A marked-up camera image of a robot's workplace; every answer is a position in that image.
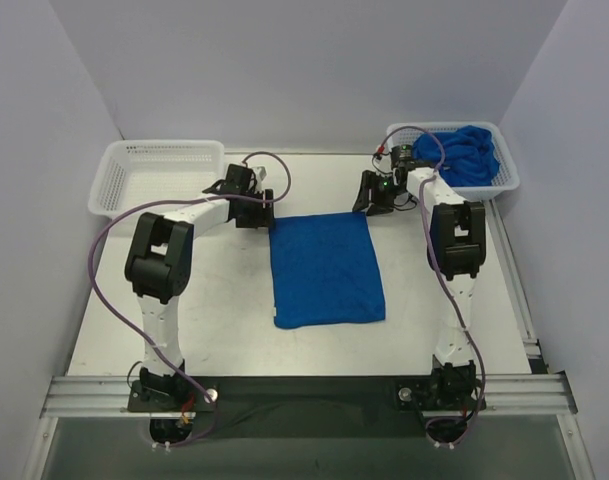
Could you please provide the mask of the blue towel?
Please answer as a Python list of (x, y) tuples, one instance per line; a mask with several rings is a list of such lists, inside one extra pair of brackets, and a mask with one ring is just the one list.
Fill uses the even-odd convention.
[(279, 218), (269, 240), (276, 327), (386, 318), (381, 273), (363, 213)]

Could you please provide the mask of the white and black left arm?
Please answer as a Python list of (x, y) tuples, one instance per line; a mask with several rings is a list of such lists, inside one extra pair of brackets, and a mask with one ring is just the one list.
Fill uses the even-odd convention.
[(188, 286), (194, 240), (210, 229), (235, 223), (242, 229), (270, 229), (271, 201), (266, 169), (231, 164), (224, 178), (203, 191), (201, 202), (178, 210), (142, 214), (125, 264), (125, 278), (137, 296), (146, 334), (139, 373), (141, 388), (182, 401), (190, 383), (181, 376), (185, 360), (179, 342), (179, 298)]

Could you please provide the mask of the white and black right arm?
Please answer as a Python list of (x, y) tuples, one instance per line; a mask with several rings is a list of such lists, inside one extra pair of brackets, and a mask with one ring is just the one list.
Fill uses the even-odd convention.
[(430, 163), (414, 158), (403, 145), (390, 154), (388, 173), (362, 172), (353, 210), (388, 214), (404, 193), (420, 208), (428, 264), (447, 301), (431, 382), (443, 396), (468, 396), (478, 386), (482, 365), (470, 327), (475, 282), (486, 260), (485, 207), (458, 194)]

